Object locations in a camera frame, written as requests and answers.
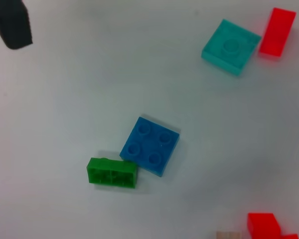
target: beige lego brick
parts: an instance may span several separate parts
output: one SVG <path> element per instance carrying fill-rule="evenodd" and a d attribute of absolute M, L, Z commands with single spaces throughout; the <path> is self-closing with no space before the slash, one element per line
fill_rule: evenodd
<path fill-rule="evenodd" d="M 216 232 L 216 239 L 241 239 L 241 232 Z"/>

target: lego brick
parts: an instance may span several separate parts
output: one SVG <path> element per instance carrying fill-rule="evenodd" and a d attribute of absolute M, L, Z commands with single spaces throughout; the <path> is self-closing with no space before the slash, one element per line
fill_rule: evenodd
<path fill-rule="evenodd" d="M 216 232 L 216 239 L 241 239 L 241 232 Z"/>
<path fill-rule="evenodd" d="M 127 161 L 91 158 L 87 168 L 89 183 L 135 188 L 137 165 Z"/>
<path fill-rule="evenodd" d="M 201 57 L 234 75 L 240 75 L 261 37 L 222 20 L 204 47 Z"/>
<path fill-rule="evenodd" d="M 0 0 L 0 36 L 10 49 L 32 44 L 29 16 L 21 0 Z"/>
<path fill-rule="evenodd" d="M 281 229 L 272 213 L 249 213 L 248 231 L 252 239 L 280 239 Z"/>
<path fill-rule="evenodd" d="M 271 14 L 259 52 L 280 57 L 295 17 L 296 12 L 294 11 L 275 7 Z"/>
<path fill-rule="evenodd" d="M 290 234 L 282 236 L 281 239 L 299 239 L 297 234 Z"/>
<path fill-rule="evenodd" d="M 139 117 L 120 157 L 161 177 L 178 139 L 179 133 Z"/>

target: plastic block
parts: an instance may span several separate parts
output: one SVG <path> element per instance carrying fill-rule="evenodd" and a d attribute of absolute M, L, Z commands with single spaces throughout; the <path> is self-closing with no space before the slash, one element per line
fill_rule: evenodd
<path fill-rule="evenodd" d="M 294 11 L 274 8 L 259 52 L 280 57 L 295 17 Z"/>
<path fill-rule="evenodd" d="M 21 0 L 0 0 L 0 36 L 10 49 L 32 44 L 28 12 Z"/>
<path fill-rule="evenodd" d="M 297 234 L 290 234 L 281 237 L 282 239 L 299 239 Z"/>
<path fill-rule="evenodd" d="M 240 232 L 216 232 L 216 239 L 241 239 Z"/>
<path fill-rule="evenodd" d="M 179 133 L 139 117 L 120 157 L 161 177 L 178 139 Z"/>
<path fill-rule="evenodd" d="M 240 75 L 260 39 L 260 36 L 222 20 L 201 57 L 234 75 Z"/>
<path fill-rule="evenodd" d="M 137 165 L 127 161 L 91 158 L 88 166 L 89 183 L 135 188 Z"/>
<path fill-rule="evenodd" d="M 281 229 L 272 213 L 249 213 L 248 231 L 252 239 L 280 239 Z"/>

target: black object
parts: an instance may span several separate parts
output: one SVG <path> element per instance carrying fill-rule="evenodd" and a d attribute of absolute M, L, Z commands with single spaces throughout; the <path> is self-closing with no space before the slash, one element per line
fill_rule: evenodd
<path fill-rule="evenodd" d="M 0 36 L 10 49 L 32 44 L 29 16 L 21 0 L 0 0 Z"/>

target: lego stud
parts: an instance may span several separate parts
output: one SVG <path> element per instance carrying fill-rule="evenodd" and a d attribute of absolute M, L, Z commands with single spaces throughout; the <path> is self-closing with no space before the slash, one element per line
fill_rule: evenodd
<path fill-rule="evenodd" d="M 227 56 L 237 56 L 240 51 L 240 43 L 236 39 L 228 39 L 224 42 L 222 53 Z"/>
<path fill-rule="evenodd" d="M 161 163 L 161 155 L 157 152 L 149 154 L 149 163 L 153 166 L 158 166 Z"/>
<path fill-rule="evenodd" d="M 148 135 L 150 133 L 150 125 L 148 123 L 142 123 L 138 127 L 138 133 L 141 136 Z"/>
<path fill-rule="evenodd" d="M 162 132 L 158 136 L 158 141 L 161 145 L 167 145 L 171 142 L 171 134 L 167 131 Z"/>
<path fill-rule="evenodd" d="M 134 142 L 128 146 L 128 154 L 131 156 L 139 155 L 140 151 L 141 151 L 141 147 L 138 143 Z"/>

